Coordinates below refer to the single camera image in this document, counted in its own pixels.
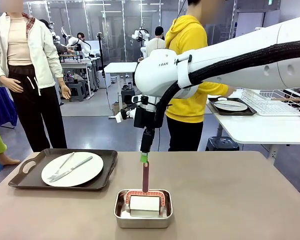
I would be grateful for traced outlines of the person's right hand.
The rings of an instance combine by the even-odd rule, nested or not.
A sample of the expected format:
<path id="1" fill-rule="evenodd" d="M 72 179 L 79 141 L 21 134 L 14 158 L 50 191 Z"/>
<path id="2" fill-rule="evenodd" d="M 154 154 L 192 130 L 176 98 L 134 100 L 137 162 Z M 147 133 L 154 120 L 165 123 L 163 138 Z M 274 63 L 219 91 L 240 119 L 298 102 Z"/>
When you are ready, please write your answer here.
<path id="1" fill-rule="evenodd" d="M 227 97 L 229 97 L 231 94 L 233 94 L 236 90 L 237 90 L 236 87 L 228 86 L 227 92 L 226 92 L 226 94 L 225 94 L 224 96 L 227 98 Z"/>

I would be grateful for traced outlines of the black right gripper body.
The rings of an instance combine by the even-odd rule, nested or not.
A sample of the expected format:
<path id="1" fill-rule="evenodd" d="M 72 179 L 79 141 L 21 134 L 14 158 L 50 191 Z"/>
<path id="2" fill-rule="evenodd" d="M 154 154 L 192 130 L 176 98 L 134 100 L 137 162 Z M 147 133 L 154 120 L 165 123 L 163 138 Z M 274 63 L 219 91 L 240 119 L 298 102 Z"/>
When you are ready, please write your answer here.
<path id="1" fill-rule="evenodd" d="M 145 129 L 147 134 L 151 134 L 152 136 L 155 135 L 155 112 L 148 111 L 141 106 L 137 106 L 135 109 L 135 116 L 134 116 L 134 124 L 133 126 L 136 128 Z"/>

